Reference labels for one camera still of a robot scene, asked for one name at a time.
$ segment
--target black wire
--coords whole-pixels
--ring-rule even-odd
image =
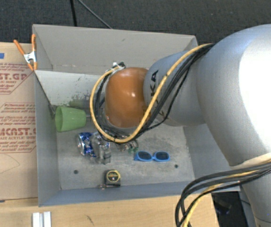
[[[191,208],[193,207],[193,205],[196,203],[196,201],[198,201],[202,196],[208,194],[208,193],[211,193],[211,192],[215,192],[215,191],[219,191],[219,190],[224,190],[224,189],[227,189],[227,188],[231,188],[231,187],[234,187],[234,186],[240,186],[240,185],[243,185],[243,184],[246,184],[246,183],[249,183],[249,182],[252,182],[264,175],[267,175],[267,174],[270,174],[271,173],[271,167],[268,169],[268,170],[264,170],[262,171],[261,173],[257,174],[257,175],[254,175],[254,174],[249,174],[248,176],[246,176],[246,179],[245,180],[242,180],[238,183],[233,183],[233,184],[230,184],[230,185],[226,185],[226,186],[223,186],[223,187],[217,187],[213,190],[209,190],[209,191],[206,191],[202,194],[200,194],[188,207],[188,209],[186,211],[183,211],[183,217],[182,219],[179,221],[179,211],[180,211],[180,206],[181,206],[181,203],[184,202],[184,200],[186,198],[181,198],[177,204],[177,207],[176,207],[176,211],[175,211],[175,221],[176,221],[176,226],[180,227],[181,224],[184,222],[184,220],[186,219],[189,211],[191,210]]]
[[[82,0],[77,0],[83,7],[85,7],[94,17],[96,17],[100,22],[106,25],[108,28],[112,29],[103,19],[101,19],[94,11],[92,11]]]
[[[183,214],[183,218],[181,219],[181,221],[177,222],[176,221],[176,224],[177,226],[181,226],[181,224],[184,222],[184,220],[186,219],[187,215],[189,214],[189,211],[191,210],[191,208],[193,207],[193,205],[196,203],[196,201],[198,201],[201,197],[203,197],[204,195],[208,194],[208,193],[211,193],[211,192],[215,192],[215,191],[220,191],[220,190],[224,190],[224,189],[227,189],[227,188],[231,188],[231,187],[235,187],[235,186],[240,186],[240,185],[243,185],[243,184],[246,184],[246,183],[249,183],[249,182],[252,182],[264,175],[267,175],[267,174],[270,174],[271,173],[271,168],[268,169],[267,171],[263,171],[261,174],[257,175],[257,176],[253,176],[253,177],[248,177],[246,180],[243,180],[243,181],[240,181],[239,183],[233,183],[233,184],[230,184],[230,185],[227,185],[227,186],[223,186],[223,187],[218,187],[218,188],[215,188],[213,190],[209,190],[209,191],[206,191],[202,194],[200,194],[190,205],[189,207],[187,208],[187,210],[185,211],[185,213]]]
[[[199,182],[207,181],[207,180],[210,180],[212,178],[219,178],[219,177],[225,177],[225,176],[240,174],[240,173],[244,173],[244,172],[263,170],[263,169],[268,169],[269,167],[271,167],[271,162],[267,162],[267,163],[264,163],[264,164],[261,164],[261,165],[249,166],[249,167],[246,167],[246,168],[241,168],[241,169],[236,169],[236,170],[229,170],[229,171],[225,171],[225,172],[219,172],[219,173],[206,175],[206,176],[200,177],[200,178],[192,181],[190,184],[188,184],[184,188],[182,193],[186,192],[188,189],[190,189],[192,186],[198,184]]]
[[[240,173],[250,172],[250,171],[256,171],[253,174],[258,174],[259,172],[261,172],[263,170],[267,170],[269,167],[271,167],[271,162],[265,163],[265,164],[262,164],[262,165],[258,165],[258,166],[250,166],[250,167],[246,167],[246,168],[242,168],[242,169],[231,170],[231,171],[226,171],[226,172],[221,172],[221,173],[215,173],[215,174],[211,174],[211,175],[207,175],[207,176],[198,178],[198,179],[192,181],[190,184],[188,184],[184,188],[184,190],[182,191],[182,194],[181,194],[181,198],[187,192],[193,193],[193,192],[195,192],[195,191],[197,191],[197,190],[199,190],[201,188],[208,187],[210,185],[215,185],[217,183],[220,183],[218,180],[213,180],[213,181],[208,182],[208,183],[211,183],[209,185],[207,185],[206,183],[202,183],[200,185],[197,185],[200,182],[205,182],[207,180],[214,179],[214,178],[225,177],[225,176],[230,176],[230,175],[235,175],[235,174],[240,174]],[[181,209],[182,209],[182,211],[185,211],[184,202],[182,202],[182,204],[181,204]]]
[[[181,195],[181,198],[180,198],[180,208],[181,208],[181,211],[182,212],[185,212],[185,207],[184,207],[184,199],[186,199],[190,194],[202,189],[202,188],[207,188],[207,187],[210,187],[210,186],[213,186],[213,185],[216,185],[216,184],[224,184],[224,183],[231,183],[231,182],[235,182],[235,181],[242,181],[242,180],[246,180],[248,177],[253,177],[253,176],[258,176],[260,175],[261,173],[267,171],[268,169],[266,170],[259,170],[259,171],[256,171],[254,173],[251,173],[249,175],[245,175],[245,176],[236,176],[236,177],[228,177],[228,178],[224,178],[224,179],[217,179],[217,180],[214,180],[214,181],[210,181],[208,183],[203,183],[201,185],[198,185],[190,190],[188,190],[187,192],[183,193]]]
[[[178,83],[178,81],[181,79],[182,75],[184,73],[186,73],[186,76],[189,72],[190,66],[197,61],[201,56],[203,56],[204,54],[206,54],[211,47],[213,46],[213,44],[207,45],[205,47],[200,48],[199,50],[197,50],[196,52],[192,53],[191,55],[189,55],[185,61],[182,63],[182,65],[180,66],[180,68],[178,69],[178,71],[175,73],[174,77],[172,78],[172,80],[170,81],[168,87],[166,88],[164,94],[162,95],[162,98],[160,99],[160,101],[158,102],[158,105],[156,106],[154,112],[152,113],[151,117],[149,118],[149,120],[147,121],[147,123],[143,126],[143,128],[141,129],[141,131],[139,131],[139,133],[142,133],[143,131],[145,131],[151,124],[152,122],[156,119],[157,115],[159,114],[160,110],[162,109],[163,105],[165,104],[168,96],[170,95],[170,93],[172,92],[172,90],[174,89],[174,87],[176,86],[176,84]],[[169,110],[167,111],[167,117],[169,115],[169,112],[171,110],[171,107],[173,105],[174,99],[176,98],[180,88],[182,86],[182,83],[180,84],[178,90],[175,93],[175,96],[173,97],[173,100],[171,102],[171,106],[169,107]]]

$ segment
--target black carpet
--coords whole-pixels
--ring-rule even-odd
[[[271,0],[83,0],[114,29],[195,35],[198,43],[271,23]],[[80,27],[106,26],[74,0]],[[33,24],[73,26],[69,0],[0,0],[0,42],[29,43]],[[214,195],[231,206],[221,227],[246,227],[238,195]]]

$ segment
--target cardboard box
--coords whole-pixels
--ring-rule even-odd
[[[35,75],[13,43],[0,54],[0,200],[37,197]]]
[[[139,149],[169,152],[166,163],[137,162],[111,146],[111,163],[97,164],[82,156],[80,132],[95,132],[88,120],[82,129],[58,133],[51,106],[82,105],[94,83],[113,62],[149,68],[155,61],[197,45],[191,35],[33,25],[38,70],[35,79],[39,205],[180,195],[195,178],[229,170],[206,125],[161,125],[139,138]],[[121,173],[121,187],[101,190],[104,172]]]

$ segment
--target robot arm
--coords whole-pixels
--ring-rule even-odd
[[[146,105],[150,104],[155,89],[184,54],[181,52],[160,59],[148,71],[141,71],[141,76],[118,73],[110,78],[109,85],[111,80],[133,82],[131,87],[122,86],[122,90],[126,90],[126,96],[135,100],[128,100],[131,105],[141,107],[133,110],[139,112],[133,115],[135,123],[143,117],[143,101]],[[187,59],[185,57],[179,62],[177,69]],[[170,87],[169,82],[164,83],[159,96]],[[223,39],[192,63],[187,77],[176,83],[176,89],[179,85],[177,95],[168,95],[159,114],[161,120],[170,109],[170,115],[164,121],[169,125],[187,127],[206,123],[232,169],[254,166],[271,159],[271,25],[249,28]],[[119,105],[108,104],[107,91],[111,89],[106,88],[108,108],[105,111],[112,112]],[[124,105],[120,112],[128,108],[128,105]],[[109,122],[112,127],[120,128],[124,120],[121,125],[113,122]],[[257,227],[270,227],[271,174],[247,183],[243,188],[251,203]]]

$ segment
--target green cup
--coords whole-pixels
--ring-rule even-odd
[[[55,127],[58,132],[84,127],[86,113],[81,109],[59,106],[55,111]]]

